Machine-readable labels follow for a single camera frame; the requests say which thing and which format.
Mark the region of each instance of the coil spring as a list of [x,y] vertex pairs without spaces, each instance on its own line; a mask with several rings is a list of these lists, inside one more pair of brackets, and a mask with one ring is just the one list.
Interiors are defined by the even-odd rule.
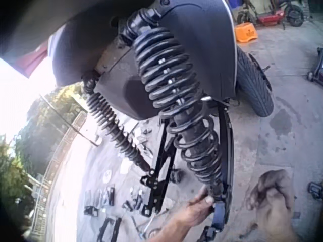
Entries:
[[[135,39],[133,46],[139,74],[153,106],[162,109],[159,113],[162,119],[171,118],[176,122],[171,122],[167,131],[178,135],[174,146],[181,150],[182,159],[199,181],[219,184],[222,175],[219,138],[213,130],[214,122],[200,100],[202,92],[189,55],[163,27],[145,31]],[[192,133],[198,127],[204,127],[203,132],[193,134],[192,139],[185,141],[185,132]],[[201,143],[204,150],[198,148]]]
[[129,134],[124,132],[124,126],[119,125],[120,121],[116,119],[117,116],[106,99],[100,93],[92,93],[86,103],[101,129],[107,130],[106,135],[110,135],[111,141],[116,142],[115,147],[120,148],[120,153],[143,171],[150,171],[150,166],[144,161],[139,149],[129,138]]

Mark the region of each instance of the bolt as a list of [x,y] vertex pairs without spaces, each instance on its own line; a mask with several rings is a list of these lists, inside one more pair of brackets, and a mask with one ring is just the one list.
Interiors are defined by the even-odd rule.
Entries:
[[170,4],[170,0],[160,0],[161,5],[168,5]]

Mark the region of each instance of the human hand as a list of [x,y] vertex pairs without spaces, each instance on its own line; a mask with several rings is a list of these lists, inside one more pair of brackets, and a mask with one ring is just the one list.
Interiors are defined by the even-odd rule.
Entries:
[[294,189],[285,170],[263,174],[247,198],[246,205],[249,210],[257,209],[257,224],[268,235],[280,236],[292,232]]
[[185,227],[198,226],[211,214],[214,198],[207,195],[204,185],[198,194],[185,205],[173,219]]

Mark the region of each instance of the orange plastic stool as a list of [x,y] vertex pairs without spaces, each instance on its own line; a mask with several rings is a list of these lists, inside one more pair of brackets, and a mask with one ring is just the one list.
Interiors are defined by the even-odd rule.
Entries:
[[247,43],[250,40],[257,39],[258,34],[252,23],[239,24],[234,29],[238,42]]

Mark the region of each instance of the railing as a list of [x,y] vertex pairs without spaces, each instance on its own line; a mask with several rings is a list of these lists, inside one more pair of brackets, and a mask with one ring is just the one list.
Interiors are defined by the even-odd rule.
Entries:
[[[87,114],[83,111],[75,118],[72,125],[80,130],[86,120]],[[45,241],[46,223],[47,223],[47,202],[50,199],[50,189],[57,179],[57,172],[60,169],[61,163],[64,161],[74,138],[77,136],[72,128],[69,128],[59,145],[57,146],[46,172],[41,181],[39,191],[37,193],[35,212],[31,226],[31,236],[38,241]]]

